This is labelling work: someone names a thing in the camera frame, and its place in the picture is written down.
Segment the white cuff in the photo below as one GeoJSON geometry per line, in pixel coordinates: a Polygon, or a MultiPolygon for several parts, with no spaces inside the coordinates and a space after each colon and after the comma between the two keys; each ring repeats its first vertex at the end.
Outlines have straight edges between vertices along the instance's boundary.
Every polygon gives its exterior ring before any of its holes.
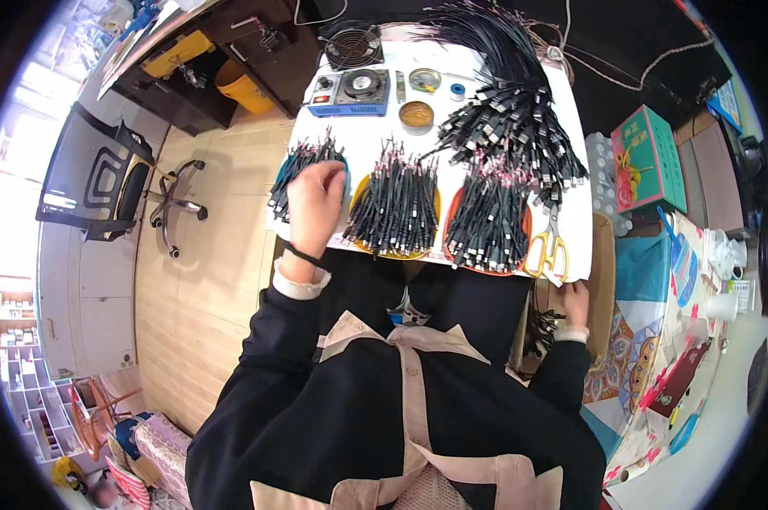
{"type": "Polygon", "coordinates": [[[297,283],[284,277],[279,271],[279,264],[282,263],[282,257],[274,260],[274,279],[271,285],[283,296],[292,300],[308,301],[314,300],[322,293],[322,289],[330,283],[330,273],[321,268],[316,268],[316,283],[297,283]]]}
{"type": "Polygon", "coordinates": [[[554,341],[587,343],[589,333],[588,328],[584,326],[563,326],[557,328],[557,331],[554,332],[554,341]]]}

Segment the pants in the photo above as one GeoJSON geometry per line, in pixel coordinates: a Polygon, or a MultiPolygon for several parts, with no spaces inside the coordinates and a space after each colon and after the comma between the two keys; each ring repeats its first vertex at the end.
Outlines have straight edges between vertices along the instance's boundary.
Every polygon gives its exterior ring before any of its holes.
{"type": "MultiPolygon", "coordinates": [[[[320,333],[327,334],[349,310],[386,338],[395,327],[387,309],[396,308],[404,294],[404,264],[331,248],[322,262],[333,277],[320,299],[320,333]]],[[[446,332],[460,324],[469,343],[502,370],[531,285],[531,278],[493,277],[427,263],[410,282],[410,300],[417,310],[432,315],[428,327],[446,332]]]]}

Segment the bundle of cables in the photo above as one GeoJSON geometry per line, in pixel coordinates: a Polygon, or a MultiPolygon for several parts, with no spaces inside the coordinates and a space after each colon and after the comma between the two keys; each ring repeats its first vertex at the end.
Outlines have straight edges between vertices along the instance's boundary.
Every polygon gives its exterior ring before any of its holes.
{"type": "Polygon", "coordinates": [[[582,184],[588,172],[552,110],[551,87],[525,18],[470,0],[425,10],[433,15],[415,38],[478,51],[489,71],[484,79],[491,82],[450,115],[440,128],[438,148],[430,154],[452,148],[452,164],[476,153],[503,158],[501,165],[535,189],[547,209],[561,204],[562,191],[582,184]]]}
{"type": "Polygon", "coordinates": [[[453,269],[517,270],[529,248],[523,231],[526,193],[518,175],[502,170],[501,158],[486,162],[483,151],[476,149],[444,240],[453,269]]]}
{"type": "Polygon", "coordinates": [[[343,152],[343,147],[336,150],[336,140],[330,137],[330,127],[324,142],[316,141],[315,144],[308,144],[307,141],[299,142],[295,148],[289,148],[287,159],[279,169],[276,183],[270,189],[268,209],[273,211],[274,218],[287,221],[287,185],[292,183],[305,167],[329,159],[343,162],[344,157],[341,155],[343,152]]]}
{"type": "Polygon", "coordinates": [[[381,157],[350,209],[343,237],[373,254],[424,254],[435,240],[438,160],[404,156],[404,145],[382,142],[381,157]]]}
{"type": "MultiPolygon", "coordinates": [[[[536,299],[533,292],[529,298],[532,300],[532,303],[535,303],[536,299]]],[[[545,349],[546,352],[552,350],[554,332],[557,331],[557,321],[559,319],[565,319],[565,316],[554,310],[538,311],[535,305],[529,307],[529,314],[526,316],[527,341],[523,344],[524,357],[532,352],[534,356],[542,357],[542,349],[545,349]]]]}

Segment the white table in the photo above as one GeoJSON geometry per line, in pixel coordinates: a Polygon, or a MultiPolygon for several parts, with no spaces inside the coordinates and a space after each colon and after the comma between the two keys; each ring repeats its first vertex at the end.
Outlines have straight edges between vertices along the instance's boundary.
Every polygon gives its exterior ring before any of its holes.
{"type": "MultiPolygon", "coordinates": [[[[395,136],[398,141],[404,142],[404,151],[415,154],[427,153],[438,141],[436,130],[424,136],[410,136],[401,129],[398,118],[398,110],[401,105],[395,97],[395,71],[401,71],[405,77],[415,68],[428,67],[441,73],[456,74],[461,77],[471,77],[464,80],[460,77],[442,76],[442,82],[439,90],[434,94],[419,92],[413,90],[406,84],[407,101],[420,100],[429,104],[435,110],[435,125],[443,123],[446,118],[465,103],[456,102],[451,99],[449,87],[453,83],[460,83],[466,87],[466,96],[472,97],[475,90],[480,88],[481,84],[475,80],[477,75],[475,69],[481,69],[481,57],[469,48],[464,46],[440,46],[437,43],[429,41],[391,41],[387,40],[387,30],[382,31],[382,49],[384,51],[384,64],[372,65],[372,69],[389,69],[390,71],[390,102],[387,108],[387,115],[384,117],[314,117],[310,110],[302,108],[293,127],[293,133],[290,138],[290,146],[295,147],[299,140],[308,138],[324,138],[324,133],[328,126],[332,128],[332,135],[336,139],[336,145],[341,148],[344,146],[344,156],[347,159],[347,166],[350,170],[350,187],[348,197],[345,197],[344,211],[339,218],[333,237],[328,242],[328,247],[339,248],[343,250],[358,250],[354,245],[341,238],[347,226],[347,209],[349,208],[350,198],[356,192],[358,184],[364,176],[367,176],[373,169],[375,161],[381,154],[381,140],[395,136]]],[[[580,124],[577,113],[577,105],[569,85],[565,72],[560,68],[554,68],[544,65],[543,68],[548,76],[552,87],[552,95],[555,99],[554,112],[560,121],[565,133],[571,139],[574,153],[588,168],[586,148],[583,143],[583,128],[580,124]]],[[[323,57],[321,66],[316,72],[309,87],[305,91],[305,100],[309,101],[312,95],[313,87],[316,85],[316,79],[326,74],[336,74],[327,65],[327,59],[323,57]]],[[[441,264],[451,264],[444,257],[442,251],[443,228],[449,215],[449,205],[455,193],[463,184],[466,174],[467,164],[459,163],[451,167],[449,158],[453,152],[451,149],[440,153],[440,164],[438,169],[438,190],[441,197],[441,216],[439,223],[439,232],[435,236],[435,244],[429,254],[420,260],[435,262],[441,264]]],[[[542,207],[532,207],[532,233],[534,236],[546,229],[548,226],[548,216],[542,212],[542,207]]],[[[592,260],[592,196],[590,184],[586,181],[582,186],[568,189],[563,193],[563,203],[560,208],[560,219],[558,222],[560,236],[565,242],[569,251],[569,272],[563,278],[564,281],[575,281],[578,279],[588,279],[591,274],[592,260]]],[[[267,217],[268,229],[276,230],[277,234],[288,239],[289,227],[281,220],[274,220],[269,212],[267,217]]],[[[540,243],[529,252],[528,260],[530,267],[536,268],[537,261],[540,259],[540,243]]],[[[564,270],[564,260],[560,257],[554,268],[554,273],[561,275],[564,270]]],[[[515,274],[528,276],[525,272],[516,272],[515,274]]]]}

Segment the fan grille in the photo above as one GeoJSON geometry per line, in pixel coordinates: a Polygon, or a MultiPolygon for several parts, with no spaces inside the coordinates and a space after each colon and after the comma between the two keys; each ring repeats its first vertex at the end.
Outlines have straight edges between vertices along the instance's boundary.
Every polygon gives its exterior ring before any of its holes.
{"type": "Polygon", "coordinates": [[[335,71],[384,61],[378,37],[369,30],[356,28],[342,30],[330,37],[324,47],[324,54],[335,71]]]}

